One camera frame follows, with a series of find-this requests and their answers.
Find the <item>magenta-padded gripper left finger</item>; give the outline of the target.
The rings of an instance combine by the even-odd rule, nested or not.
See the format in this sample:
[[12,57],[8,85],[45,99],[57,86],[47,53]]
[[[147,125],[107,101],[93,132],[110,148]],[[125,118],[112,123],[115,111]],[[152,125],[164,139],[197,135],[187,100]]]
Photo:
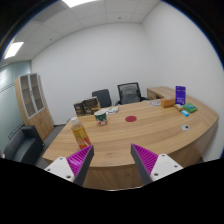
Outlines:
[[82,186],[94,156],[94,147],[87,146],[69,157],[59,157],[45,171]]

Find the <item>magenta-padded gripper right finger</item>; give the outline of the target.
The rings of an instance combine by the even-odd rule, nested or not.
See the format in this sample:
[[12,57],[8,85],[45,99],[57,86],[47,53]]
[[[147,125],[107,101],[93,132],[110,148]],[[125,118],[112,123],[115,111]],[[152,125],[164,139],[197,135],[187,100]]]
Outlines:
[[167,154],[157,155],[135,144],[131,145],[131,155],[144,185],[182,169],[182,166]]

